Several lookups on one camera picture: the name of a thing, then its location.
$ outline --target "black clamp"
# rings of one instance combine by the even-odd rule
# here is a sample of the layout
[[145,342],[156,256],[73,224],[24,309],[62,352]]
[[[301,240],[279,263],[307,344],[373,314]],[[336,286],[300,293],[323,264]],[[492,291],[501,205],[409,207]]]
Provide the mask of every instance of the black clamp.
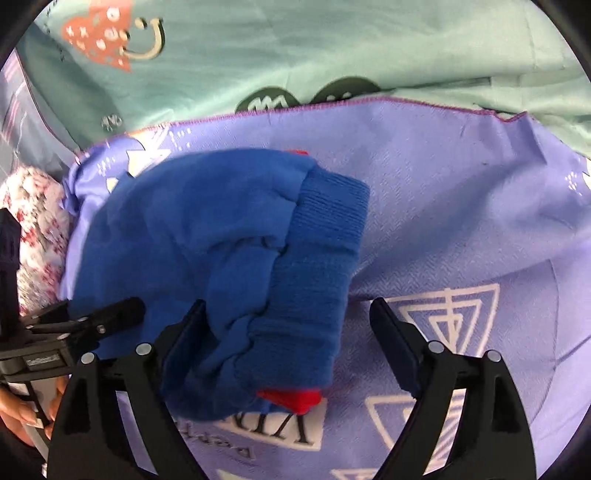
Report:
[[[369,313],[372,329],[403,390],[417,403],[374,480],[535,480],[531,433],[501,354],[456,355],[427,342],[396,318],[384,299]],[[466,389],[462,416],[444,467],[423,475],[436,447],[453,391]]]

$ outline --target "mint green fabric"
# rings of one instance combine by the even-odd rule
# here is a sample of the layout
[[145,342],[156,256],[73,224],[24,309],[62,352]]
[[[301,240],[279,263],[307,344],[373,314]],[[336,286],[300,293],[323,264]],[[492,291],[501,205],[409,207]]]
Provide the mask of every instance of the mint green fabric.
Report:
[[[72,24],[100,30],[74,37],[94,42],[109,8],[121,11],[116,28],[129,32],[124,46],[134,52],[154,46],[150,21],[161,19],[159,54],[125,58],[127,71],[118,57],[98,63],[69,43],[64,28]],[[17,48],[32,84],[82,148],[164,121],[380,90],[528,110],[591,156],[591,85],[530,0],[61,0]]]

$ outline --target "floral fabric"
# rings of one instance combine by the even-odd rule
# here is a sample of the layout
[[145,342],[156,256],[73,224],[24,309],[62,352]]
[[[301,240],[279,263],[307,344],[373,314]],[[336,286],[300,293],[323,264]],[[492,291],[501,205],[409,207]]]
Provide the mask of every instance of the floral fabric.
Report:
[[17,272],[21,315],[57,301],[68,239],[70,216],[61,208],[62,186],[32,167],[19,168],[0,187],[0,208],[21,224]]

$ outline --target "finger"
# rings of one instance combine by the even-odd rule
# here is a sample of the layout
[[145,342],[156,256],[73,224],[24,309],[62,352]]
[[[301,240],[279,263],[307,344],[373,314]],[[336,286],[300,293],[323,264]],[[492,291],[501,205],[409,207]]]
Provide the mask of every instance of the finger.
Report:
[[45,435],[47,438],[51,440],[51,434],[53,434],[53,426],[55,423],[50,423],[47,427],[45,427]]
[[67,376],[56,378],[56,390],[61,395],[63,395],[66,391],[66,387],[68,386],[68,380],[69,378]]
[[56,397],[52,399],[51,402],[49,402],[49,406],[47,407],[47,414],[53,421],[56,420],[57,410],[60,408],[61,398],[62,394],[57,394]]
[[13,434],[16,435],[20,441],[26,443],[30,447],[34,446],[33,441],[25,431],[20,421],[3,412],[0,412],[0,417],[2,417],[2,421],[4,422],[4,425],[6,425],[6,428],[13,432]]
[[37,425],[37,415],[34,410],[4,388],[0,388],[0,411],[20,422]]

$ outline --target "lavender cloth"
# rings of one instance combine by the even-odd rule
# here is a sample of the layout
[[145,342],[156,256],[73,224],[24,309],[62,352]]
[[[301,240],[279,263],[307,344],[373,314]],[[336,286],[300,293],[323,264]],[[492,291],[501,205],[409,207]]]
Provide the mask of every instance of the lavender cloth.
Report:
[[[376,296],[454,351],[503,353],[541,475],[591,398],[591,380],[580,376],[591,359],[586,160],[527,115],[506,121],[392,99],[162,125],[97,145],[72,169],[66,206],[79,222],[63,296],[72,292],[88,224],[123,172],[137,175],[188,151],[246,147],[305,150],[372,193],[326,400],[287,421],[282,414],[179,419],[208,475],[372,478],[412,406],[369,329],[366,300]],[[457,393],[430,468],[449,452],[462,398]]]

